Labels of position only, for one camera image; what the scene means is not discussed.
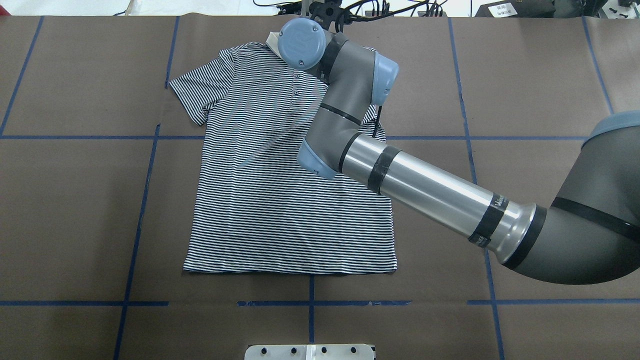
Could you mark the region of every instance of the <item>blue tape line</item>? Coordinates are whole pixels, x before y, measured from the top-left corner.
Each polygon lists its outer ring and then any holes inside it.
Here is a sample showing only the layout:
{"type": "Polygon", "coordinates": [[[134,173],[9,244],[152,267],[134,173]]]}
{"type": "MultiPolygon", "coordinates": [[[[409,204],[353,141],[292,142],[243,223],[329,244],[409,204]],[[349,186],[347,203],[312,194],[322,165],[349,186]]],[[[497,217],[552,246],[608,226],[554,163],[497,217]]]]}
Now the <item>blue tape line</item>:
{"type": "Polygon", "coordinates": [[[493,287],[493,272],[491,270],[489,251],[486,249],[484,250],[484,265],[486,267],[486,278],[489,282],[489,296],[491,297],[493,327],[495,328],[495,337],[498,343],[498,356],[500,357],[500,360],[504,360],[504,345],[502,344],[502,331],[500,329],[500,317],[498,316],[498,304],[495,300],[495,288],[493,287]]]}
{"type": "Polygon", "coordinates": [[[3,135],[6,140],[153,140],[149,135],[3,135]]]}
{"type": "MultiPolygon", "coordinates": [[[[1,135],[5,140],[153,140],[152,135],[1,135]]],[[[470,136],[471,140],[581,141],[588,136],[470,136]]],[[[204,135],[159,135],[158,140],[204,140],[204,135]]],[[[466,140],[466,136],[387,136],[387,140],[466,140]]]]}
{"type": "MultiPolygon", "coordinates": [[[[407,306],[411,300],[313,300],[313,306],[407,306]]],[[[237,305],[244,306],[311,306],[311,301],[239,301],[237,305]]]]}
{"type": "MultiPolygon", "coordinates": [[[[458,55],[456,53],[456,41],[453,33],[453,22],[451,18],[447,18],[449,21],[449,37],[451,38],[451,51],[453,55],[453,65],[456,70],[456,81],[458,82],[458,97],[460,98],[460,110],[462,112],[462,118],[465,126],[465,138],[467,141],[467,154],[469,158],[469,167],[471,169],[471,178],[474,184],[478,184],[476,176],[476,164],[474,163],[473,149],[471,148],[471,134],[469,132],[469,124],[467,121],[467,109],[465,107],[465,101],[462,97],[462,80],[460,79],[460,68],[458,67],[458,55]]],[[[484,263],[486,267],[486,277],[489,284],[489,294],[491,295],[491,305],[493,312],[493,327],[495,328],[495,337],[498,345],[498,355],[500,360],[504,360],[504,347],[502,346],[502,332],[500,331],[500,319],[498,316],[498,306],[495,303],[495,290],[493,288],[493,275],[491,271],[491,263],[489,261],[489,254],[484,251],[484,263]]]]}
{"type": "Polygon", "coordinates": [[[596,68],[596,74],[598,75],[598,80],[600,82],[600,87],[602,87],[602,93],[604,94],[604,99],[607,101],[607,107],[609,108],[609,114],[613,114],[613,107],[611,106],[611,100],[609,98],[609,93],[607,91],[607,87],[604,85],[604,80],[602,79],[602,74],[600,73],[600,67],[598,66],[598,60],[596,59],[596,54],[593,52],[593,45],[591,44],[591,37],[589,36],[589,26],[587,26],[587,18],[582,17],[582,27],[584,28],[584,34],[587,36],[587,45],[589,45],[589,52],[591,53],[591,60],[593,60],[593,66],[596,68]]]}
{"type": "Polygon", "coordinates": [[[154,160],[156,158],[156,147],[158,144],[158,135],[160,134],[160,124],[156,126],[156,133],[154,136],[154,143],[151,146],[151,155],[149,157],[149,166],[147,169],[147,178],[145,180],[145,189],[142,194],[142,203],[140,204],[140,215],[138,217],[138,226],[136,228],[136,239],[133,243],[133,252],[131,254],[131,264],[129,265],[129,275],[127,277],[127,287],[124,293],[124,303],[122,305],[122,313],[120,314],[120,326],[118,327],[118,337],[116,338],[116,347],[113,353],[113,359],[117,360],[120,357],[120,346],[122,345],[122,335],[124,333],[124,325],[127,320],[127,308],[129,303],[129,297],[131,296],[131,284],[133,283],[133,274],[136,268],[136,257],[138,256],[138,247],[140,245],[140,235],[142,234],[142,221],[145,216],[145,208],[147,207],[147,195],[149,193],[149,181],[151,180],[151,171],[154,167],[154,160]]]}
{"type": "Polygon", "coordinates": [[[175,37],[178,35],[178,24],[180,24],[180,17],[175,17],[175,24],[173,25],[173,38],[171,39],[171,50],[169,50],[169,60],[166,63],[166,78],[164,79],[164,88],[169,86],[169,76],[171,74],[171,62],[173,61],[173,50],[175,49],[175,37]]]}
{"type": "MultiPolygon", "coordinates": [[[[491,300],[469,300],[467,305],[491,305],[491,300]]],[[[496,300],[498,305],[640,304],[640,299],[514,299],[496,300]]]]}
{"type": "Polygon", "coordinates": [[[465,100],[462,98],[462,80],[460,79],[460,68],[458,67],[458,54],[456,53],[456,41],[453,35],[453,22],[448,17],[449,22],[449,38],[451,39],[451,52],[453,55],[453,66],[456,70],[456,82],[458,83],[458,98],[460,99],[460,111],[462,112],[462,119],[465,126],[465,140],[467,141],[467,156],[469,158],[469,166],[471,168],[471,178],[474,184],[477,184],[476,177],[476,164],[474,163],[474,155],[471,149],[471,135],[469,134],[469,124],[467,122],[467,108],[465,107],[465,100]]]}
{"type": "Polygon", "coordinates": [[[33,52],[33,48],[36,45],[36,40],[38,40],[38,34],[40,34],[40,29],[42,28],[42,22],[44,21],[44,16],[40,17],[40,21],[38,21],[38,27],[36,28],[35,34],[33,34],[33,39],[31,40],[31,45],[29,46],[29,51],[27,52],[27,56],[24,59],[24,63],[22,64],[22,69],[20,70],[20,75],[18,75],[18,80],[15,82],[15,87],[13,88],[13,93],[11,94],[11,99],[9,100],[9,104],[6,107],[6,111],[4,113],[4,118],[2,119],[2,124],[0,125],[0,135],[4,133],[4,128],[6,127],[6,123],[9,120],[9,114],[11,113],[11,108],[13,107],[13,102],[15,100],[15,96],[18,94],[18,88],[20,88],[20,83],[22,82],[22,77],[24,76],[24,71],[27,69],[27,64],[29,63],[29,59],[31,58],[31,53],[33,52]]]}
{"type": "Polygon", "coordinates": [[[387,136],[387,140],[465,140],[465,136],[387,136]]]}
{"type": "Polygon", "coordinates": [[[587,140],[587,136],[471,136],[471,140],[587,140]]]}
{"type": "Polygon", "coordinates": [[[128,306],[122,306],[122,312],[120,313],[120,325],[118,326],[118,337],[116,339],[116,349],[113,352],[113,360],[120,358],[120,347],[122,346],[122,334],[124,333],[124,323],[127,319],[128,306]]]}
{"type": "Polygon", "coordinates": [[[204,140],[204,135],[1,135],[6,140],[204,140]]]}
{"type": "Polygon", "coordinates": [[[309,343],[316,342],[316,309],[314,308],[316,302],[316,277],[309,275],[309,343]]]}

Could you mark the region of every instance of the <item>black cable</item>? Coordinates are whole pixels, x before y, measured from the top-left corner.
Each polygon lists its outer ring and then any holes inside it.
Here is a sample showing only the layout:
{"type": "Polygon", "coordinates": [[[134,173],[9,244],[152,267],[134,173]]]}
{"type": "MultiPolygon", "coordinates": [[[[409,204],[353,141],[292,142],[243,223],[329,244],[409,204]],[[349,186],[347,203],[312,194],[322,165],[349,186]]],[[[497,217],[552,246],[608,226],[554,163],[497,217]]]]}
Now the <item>black cable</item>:
{"type": "MultiPolygon", "coordinates": [[[[369,2],[371,2],[371,3],[375,2],[376,4],[378,4],[378,0],[369,0],[369,2]]],[[[358,13],[360,12],[360,9],[362,9],[362,5],[364,5],[364,4],[360,4],[358,6],[358,8],[356,9],[356,15],[358,15],[358,13]]],[[[376,12],[376,5],[372,4],[371,5],[371,14],[374,14],[375,12],[376,12]]]]}
{"type": "Polygon", "coordinates": [[[436,6],[438,6],[438,3],[434,1],[433,4],[431,5],[431,8],[427,9],[427,13],[425,13],[424,16],[432,17],[434,11],[436,11],[436,6]]]}
{"type": "Polygon", "coordinates": [[[355,3],[353,3],[353,4],[349,5],[349,6],[347,6],[345,9],[343,9],[343,10],[338,14],[338,16],[336,16],[336,18],[335,18],[335,24],[334,24],[334,26],[335,26],[335,32],[336,32],[336,33],[340,33],[340,32],[342,32],[342,30],[344,30],[344,17],[343,17],[343,16],[345,15],[345,13],[349,13],[348,11],[349,11],[349,10],[351,10],[351,9],[353,9],[354,7],[359,6],[359,5],[362,5],[362,4],[366,4],[366,3],[370,2],[370,1],[372,1],[372,0],[360,0],[360,1],[356,1],[355,3]]]}
{"type": "Polygon", "coordinates": [[[376,137],[376,133],[378,132],[378,126],[380,126],[380,113],[382,113],[382,105],[378,106],[378,114],[376,115],[376,122],[374,123],[374,126],[373,126],[373,134],[371,135],[372,138],[376,137]]]}
{"type": "Polygon", "coordinates": [[[419,3],[416,3],[415,5],[407,6],[406,8],[403,8],[403,9],[400,9],[400,10],[396,10],[396,11],[393,11],[393,12],[389,12],[389,13],[387,13],[385,15],[381,15],[381,16],[377,16],[377,17],[350,17],[349,19],[352,20],[352,21],[358,21],[358,22],[359,21],[367,22],[367,21],[374,21],[374,20],[378,20],[378,19],[384,19],[385,17],[390,17],[390,16],[393,16],[393,15],[395,15],[397,13],[402,13],[402,12],[405,12],[405,11],[408,11],[408,10],[411,10],[411,9],[415,9],[415,8],[417,8],[419,6],[422,6],[424,4],[427,4],[427,3],[429,3],[429,0],[421,1],[419,3]]]}
{"type": "MultiPolygon", "coordinates": [[[[417,3],[417,2],[418,2],[418,1],[420,1],[420,0],[409,0],[409,1],[411,1],[412,3],[417,3]]],[[[415,13],[416,9],[417,9],[417,8],[415,8],[415,9],[413,9],[413,10],[411,11],[411,15],[409,15],[409,17],[412,17],[412,16],[413,16],[413,14],[415,13]]]]}
{"type": "Polygon", "coordinates": [[[286,4],[293,4],[293,3],[291,1],[285,1],[283,3],[276,3],[276,4],[258,4],[258,3],[255,2],[255,0],[253,0],[253,4],[255,6],[261,6],[261,7],[266,8],[266,7],[269,7],[269,6],[286,5],[286,4]]]}

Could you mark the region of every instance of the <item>silver arm segment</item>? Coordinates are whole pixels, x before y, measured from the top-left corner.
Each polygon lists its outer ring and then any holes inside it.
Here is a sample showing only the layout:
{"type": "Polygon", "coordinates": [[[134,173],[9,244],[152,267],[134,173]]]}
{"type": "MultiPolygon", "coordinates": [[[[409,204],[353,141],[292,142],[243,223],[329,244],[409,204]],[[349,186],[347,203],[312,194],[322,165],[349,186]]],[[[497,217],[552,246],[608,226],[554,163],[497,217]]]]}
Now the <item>silver arm segment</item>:
{"type": "Polygon", "coordinates": [[[397,64],[314,24],[291,20],[278,43],[289,65],[329,84],[298,154],[302,167],[328,179],[342,172],[528,277],[593,284],[640,268],[640,111],[596,126],[549,209],[516,204],[358,133],[367,107],[384,102],[397,64]]]}

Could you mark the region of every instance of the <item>label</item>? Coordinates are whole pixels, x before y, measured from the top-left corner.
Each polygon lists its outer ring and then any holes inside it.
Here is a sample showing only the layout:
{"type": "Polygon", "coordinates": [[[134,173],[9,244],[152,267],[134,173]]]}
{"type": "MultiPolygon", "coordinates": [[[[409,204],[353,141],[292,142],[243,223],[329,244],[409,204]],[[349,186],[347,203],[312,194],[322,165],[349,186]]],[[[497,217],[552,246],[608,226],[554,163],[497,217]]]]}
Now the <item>label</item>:
{"type": "Polygon", "coordinates": [[[475,244],[476,246],[479,246],[481,248],[485,248],[491,242],[491,239],[485,238],[484,236],[477,233],[473,233],[467,240],[469,240],[470,243],[475,244]]]}
{"type": "Polygon", "coordinates": [[[489,6],[489,11],[493,17],[508,17],[518,15],[511,3],[489,6]]]}

